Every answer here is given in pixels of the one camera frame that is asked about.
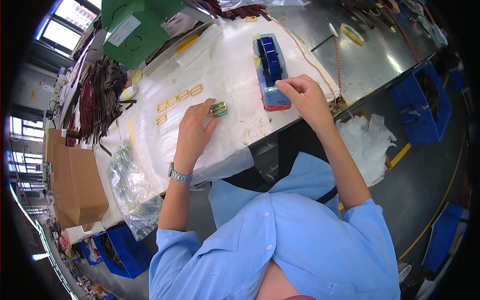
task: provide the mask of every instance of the stainless steel table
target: stainless steel table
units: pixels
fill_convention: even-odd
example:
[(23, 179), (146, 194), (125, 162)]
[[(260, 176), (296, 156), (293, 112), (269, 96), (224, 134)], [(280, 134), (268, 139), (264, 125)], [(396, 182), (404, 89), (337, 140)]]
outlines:
[[(384, 88), (387, 83), (417, 65), (398, 29), (397, 33), (393, 33), (388, 27), (377, 22), (375, 28), (370, 30), (360, 21), (353, 21), (336, 3), (331, 0), (318, 0), (306, 6), (272, 7), (269, 11), (277, 20), (287, 17), (283, 25), (310, 49), (331, 35), (325, 18), (328, 17), (339, 34), (337, 42), (342, 89), (347, 100), (356, 102), (366, 99), (366, 96)], [(404, 20), (400, 15), (396, 15), (396, 20), (410, 38), (420, 60), (437, 50), (433, 40), (425, 36), (418, 24)], [(365, 39), (365, 44), (358, 46), (341, 33), (342, 23), (354, 27)], [(338, 80), (334, 39), (326, 41), (314, 54), (332, 78)]]

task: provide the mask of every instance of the tan string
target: tan string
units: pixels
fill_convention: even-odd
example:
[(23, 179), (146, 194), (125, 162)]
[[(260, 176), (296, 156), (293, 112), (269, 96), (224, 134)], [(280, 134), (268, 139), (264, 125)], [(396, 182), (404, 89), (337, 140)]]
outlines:
[(280, 22), (277, 21), (274, 17), (272, 17), (272, 14), (270, 13), (270, 11), (268, 10), (267, 7), (266, 7), (265, 9), (267, 10), (267, 13), (268, 13), (268, 15), (270, 16), (270, 18), (271, 18), (275, 23), (277, 23), (277, 24), (279, 24), (280, 26), (282, 26), (282, 28), (286, 31), (286, 33), (288, 33), (288, 34), (293, 38), (293, 41), (295, 42), (295, 44), (297, 44), (297, 47), (300, 49), (300, 51), (301, 51), (303, 57), (305, 58), (305, 60), (306, 60), (310, 65), (312, 65), (312, 67), (314, 67), (314, 68), (319, 72), (320, 76), (322, 77), (322, 79), (324, 80), (324, 82), (327, 84), (328, 88), (330, 89), (330, 92), (332, 92), (332, 95), (333, 95), (333, 97), (334, 97), (334, 99), (335, 99), (335, 92), (333, 91), (333, 88), (330, 86), (330, 84), (328, 83), (328, 81), (325, 79), (324, 75), (322, 74), (322, 71), (320, 71), (320, 69), (317, 68), (317, 66), (315, 66), (312, 62), (310, 62), (310, 61), (308, 60), (307, 56), (305, 55), (305, 52), (303, 52), (303, 48), (298, 44), (297, 39), (293, 36), (293, 34), (292, 34), (290, 31), (288, 31), (288, 29), (286, 29), (285, 26), (284, 26), (282, 23), (280, 23)]

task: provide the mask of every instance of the white label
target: white label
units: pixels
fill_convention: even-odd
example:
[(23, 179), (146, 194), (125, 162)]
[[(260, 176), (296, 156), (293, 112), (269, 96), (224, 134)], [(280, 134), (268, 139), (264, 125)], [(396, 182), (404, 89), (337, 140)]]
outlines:
[(46, 90), (47, 92), (53, 93), (53, 86), (44, 84), (43, 89)]
[(134, 16), (128, 17), (123, 23), (108, 37), (108, 42), (112, 43), (115, 46), (120, 46), (120, 44), (132, 33), (135, 28), (140, 25), (141, 22), (137, 20)]
[(116, 171), (113, 171), (113, 173), (115, 173), (115, 175), (113, 175), (113, 178), (112, 178), (112, 186), (115, 187), (117, 185), (117, 183), (119, 183), (120, 181), (120, 176), (117, 174)]

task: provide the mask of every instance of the blue plastic bin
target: blue plastic bin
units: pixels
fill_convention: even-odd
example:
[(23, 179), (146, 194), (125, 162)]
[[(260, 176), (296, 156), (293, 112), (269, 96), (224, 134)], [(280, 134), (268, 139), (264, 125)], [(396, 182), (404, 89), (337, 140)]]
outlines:
[(80, 249), (82, 249), (82, 253), (85, 256), (85, 259), (87, 260), (88, 264), (91, 266), (97, 265), (99, 263), (103, 262), (102, 258), (99, 258), (96, 262), (93, 262), (90, 260), (90, 250), (87, 248), (87, 244), (84, 241), (81, 241), (78, 243), (80, 246)]
[[(435, 121), (427, 99), (420, 88), (415, 74), (425, 72), (438, 91), (438, 120)], [(408, 141), (412, 146), (437, 143), (442, 140), (452, 107), (435, 68), (430, 61), (424, 62), (410, 75), (388, 92), (403, 123)], [(419, 115), (409, 111), (416, 110)]]
[(428, 244), (422, 265), (434, 273), (442, 265), (452, 247), (462, 213), (463, 208), (461, 206), (447, 204), (442, 214), (433, 224), (430, 243)]
[[(105, 255), (101, 245), (102, 236), (107, 235), (110, 238), (113, 249), (120, 257), (125, 268), (118, 267), (113, 261), (109, 260)], [(134, 279), (141, 273), (148, 270), (152, 257), (148, 253), (141, 241), (136, 241), (132, 232), (126, 224), (116, 228), (108, 229), (92, 237), (98, 252), (103, 258), (108, 270), (117, 276)]]
[(465, 82), (463, 80), (462, 73), (459, 71), (450, 72), (450, 81), (453, 83), (453, 86), (457, 92), (460, 92), (465, 87)]

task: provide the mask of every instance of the screwdriver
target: screwdriver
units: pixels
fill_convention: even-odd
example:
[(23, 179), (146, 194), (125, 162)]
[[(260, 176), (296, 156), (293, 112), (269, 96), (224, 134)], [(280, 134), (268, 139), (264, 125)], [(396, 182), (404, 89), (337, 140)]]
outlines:
[(318, 47), (320, 47), (321, 45), (323, 45), (324, 42), (326, 42), (328, 39), (330, 39), (331, 37), (338, 37), (338, 33), (336, 32), (335, 28), (333, 27), (332, 23), (330, 23), (330, 21), (328, 20), (327, 17), (325, 17), (327, 19), (327, 22), (328, 22), (328, 28), (330, 28), (330, 31), (332, 32), (332, 34), (327, 37), (326, 39), (323, 40), (323, 42), (321, 42), (320, 44), (318, 44), (317, 46), (313, 47), (312, 50), (310, 50), (311, 52), (314, 52), (315, 50), (317, 50)]
[(325, 17), (325, 19), (327, 19), (328, 28), (330, 28), (330, 31), (332, 32), (332, 34), (333, 34), (335, 37), (338, 37), (338, 33), (336, 32), (336, 30), (335, 30), (335, 28), (333, 27), (332, 23), (330, 23), (330, 21), (328, 20), (327, 17)]

